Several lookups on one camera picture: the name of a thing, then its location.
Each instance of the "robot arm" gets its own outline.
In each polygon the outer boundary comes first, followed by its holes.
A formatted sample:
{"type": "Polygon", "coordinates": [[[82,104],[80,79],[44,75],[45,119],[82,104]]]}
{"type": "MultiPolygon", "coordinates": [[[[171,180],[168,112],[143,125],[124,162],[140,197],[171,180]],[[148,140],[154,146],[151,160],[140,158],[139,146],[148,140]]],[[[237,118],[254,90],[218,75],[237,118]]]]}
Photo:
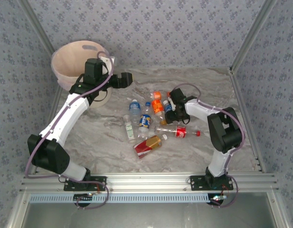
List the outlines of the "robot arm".
{"type": "Polygon", "coordinates": [[[133,82],[132,74],[121,73],[121,78],[117,75],[113,75],[99,90],[80,97],[71,105],[70,103],[78,96],[91,91],[103,83],[111,70],[112,66],[107,58],[100,57],[99,59],[91,58],[87,60],[85,63],[85,73],[78,78],[70,89],[70,94],[56,117],[39,135],[32,134],[28,138],[28,148],[30,154],[32,154],[40,140],[50,131],[50,134],[35,153],[32,159],[33,165],[77,181],[88,181],[90,171],[70,160],[69,155],[63,149],[65,140],[78,118],[99,95],[99,91],[107,91],[109,87],[128,87],[133,82]],[[51,130],[62,112],[64,112],[63,118],[58,121],[54,130],[51,130]]]}
{"type": "Polygon", "coordinates": [[[231,107],[225,109],[212,107],[211,109],[210,105],[197,100],[194,96],[184,96],[179,88],[170,92],[169,101],[174,109],[166,113],[168,124],[173,121],[189,120],[191,115],[208,123],[215,151],[206,169],[205,180],[210,188],[217,188],[222,182],[228,180],[225,169],[230,160],[230,151],[238,147],[242,141],[239,126],[230,116],[224,114],[228,113],[238,120],[235,110],[231,107]]]}

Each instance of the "clear plastic bottle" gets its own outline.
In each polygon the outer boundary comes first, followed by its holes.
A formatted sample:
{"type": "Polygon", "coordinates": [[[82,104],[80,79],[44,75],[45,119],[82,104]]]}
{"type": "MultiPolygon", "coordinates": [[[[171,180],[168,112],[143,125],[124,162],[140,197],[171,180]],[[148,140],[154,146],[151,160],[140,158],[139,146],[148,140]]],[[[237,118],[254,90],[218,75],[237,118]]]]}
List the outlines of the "clear plastic bottle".
{"type": "Polygon", "coordinates": [[[154,91],[149,93],[149,98],[151,98],[151,100],[161,100],[161,92],[159,91],[154,91]]]}
{"type": "Polygon", "coordinates": [[[163,101],[163,103],[164,103],[165,113],[173,110],[171,104],[167,100],[163,101]]]}
{"type": "Polygon", "coordinates": [[[151,103],[146,102],[146,105],[142,109],[142,115],[139,121],[139,135],[138,138],[146,139],[148,137],[148,131],[151,125],[151,103]]]}
{"type": "Polygon", "coordinates": [[[166,134],[176,138],[187,138],[191,136],[199,137],[200,131],[195,131],[185,126],[156,126],[155,134],[166,134]]]}
{"type": "Polygon", "coordinates": [[[144,140],[134,146],[135,152],[141,159],[147,156],[151,151],[162,146],[162,142],[167,140],[167,135],[154,135],[153,137],[144,140]]]}
{"type": "Polygon", "coordinates": [[[129,143],[135,143],[136,139],[135,139],[134,129],[131,123],[130,116],[129,115],[123,116],[123,120],[124,120],[124,125],[125,125],[125,129],[127,133],[127,141],[129,143]]]}
{"type": "Polygon", "coordinates": [[[161,125],[166,125],[165,110],[161,104],[161,101],[160,100],[152,101],[152,107],[158,122],[160,122],[161,125]]]}
{"type": "Polygon", "coordinates": [[[138,126],[141,116],[140,104],[136,99],[133,99],[129,104],[129,115],[133,125],[138,126]]]}

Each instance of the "blue floral wallpaper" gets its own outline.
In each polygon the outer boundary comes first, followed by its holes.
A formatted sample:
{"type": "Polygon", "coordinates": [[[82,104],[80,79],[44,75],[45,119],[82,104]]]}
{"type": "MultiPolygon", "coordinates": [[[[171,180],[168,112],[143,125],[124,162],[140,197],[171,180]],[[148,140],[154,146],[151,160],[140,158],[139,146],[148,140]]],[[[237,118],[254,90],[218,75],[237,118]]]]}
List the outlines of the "blue floral wallpaper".
{"type": "Polygon", "coordinates": [[[16,0],[0,1],[0,228],[28,159],[27,138],[45,126],[56,79],[16,0]]]}
{"type": "Polygon", "coordinates": [[[278,0],[236,75],[293,223],[293,0],[278,0]]]}
{"type": "Polygon", "coordinates": [[[54,48],[104,46],[124,66],[230,66],[264,0],[29,0],[54,48]]]}

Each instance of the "gray marble tabletop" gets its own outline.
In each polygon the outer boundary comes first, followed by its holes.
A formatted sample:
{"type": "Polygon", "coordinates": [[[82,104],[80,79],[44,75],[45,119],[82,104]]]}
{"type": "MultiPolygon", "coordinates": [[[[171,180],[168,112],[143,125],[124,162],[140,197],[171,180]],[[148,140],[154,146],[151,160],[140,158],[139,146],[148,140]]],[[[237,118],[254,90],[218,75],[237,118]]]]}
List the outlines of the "gray marble tabletop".
{"type": "MultiPolygon", "coordinates": [[[[125,89],[114,89],[108,103],[85,111],[71,130],[65,150],[71,159],[91,169],[92,173],[106,172],[200,172],[209,165],[214,148],[206,123],[192,117],[188,124],[198,128],[202,136],[169,138],[163,146],[143,159],[138,159],[133,145],[126,141],[122,117],[128,114],[132,99],[144,104],[150,91],[171,91],[176,85],[189,82],[202,91],[201,100],[217,107],[232,107],[244,125],[230,77],[222,71],[206,68],[139,68],[118,69],[133,73],[135,81],[125,89]]],[[[186,96],[197,95],[189,86],[182,88],[186,96]]],[[[58,110],[64,104],[63,92],[58,110]]],[[[257,170],[255,157],[248,139],[244,147],[232,157],[229,170],[257,170]]]]}

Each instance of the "water bottle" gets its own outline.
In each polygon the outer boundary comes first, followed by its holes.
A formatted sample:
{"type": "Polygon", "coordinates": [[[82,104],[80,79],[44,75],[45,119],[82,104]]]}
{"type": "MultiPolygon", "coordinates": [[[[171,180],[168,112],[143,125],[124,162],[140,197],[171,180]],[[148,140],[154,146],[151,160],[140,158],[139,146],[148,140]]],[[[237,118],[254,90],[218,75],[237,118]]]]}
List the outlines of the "water bottle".
{"type": "Polygon", "coordinates": [[[161,104],[161,101],[160,100],[152,101],[152,107],[153,107],[155,117],[158,120],[158,122],[160,122],[161,125],[166,125],[165,110],[161,104]]]}
{"type": "Polygon", "coordinates": [[[185,126],[157,126],[155,134],[166,134],[176,138],[199,137],[200,131],[193,130],[185,126]]]}
{"type": "Polygon", "coordinates": [[[129,143],[135,143],[136,140],[135,140],[134,130],[133,130],[130,116],[129,115],[123,116],[123,120],[124,120],[124,125],[125,125],[125,129],[127,133],[127,141],[129,143]]]}
{"type": "Polygon", "coordinates": [[[165,100],[163,103],[164,103],[165,113],[173,110],[171,104],[167,100],[165,100]]]}
{"type": "Polygon", "coordinates": [[[146,102],[146,105],[142,109],[142,115],[139,121],[139,135],[138,138],[146,139],[148,137],[148,131],[151,125],[151,103],[146,102]]]}
{"type": "Polygon", "coordinates": [[[132,100],[132,103],[129,104],[129,115],[133,125],[138,126],[141,116],[140,104],[136,99],[132,100]]]}

